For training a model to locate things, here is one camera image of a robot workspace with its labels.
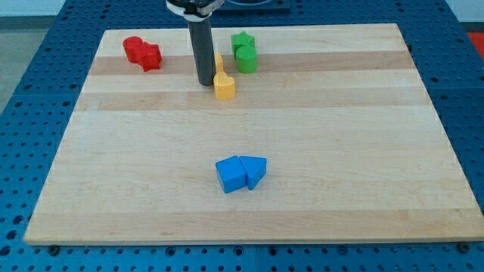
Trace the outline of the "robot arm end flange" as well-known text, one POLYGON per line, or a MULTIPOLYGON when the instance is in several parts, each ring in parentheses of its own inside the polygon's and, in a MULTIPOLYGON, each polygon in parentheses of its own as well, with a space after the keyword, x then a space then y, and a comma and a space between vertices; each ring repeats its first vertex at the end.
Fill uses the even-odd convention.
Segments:
POLYGON ((225 0, 166 0, 166 7, 190 22, 201 22, 220 9, 225 0))

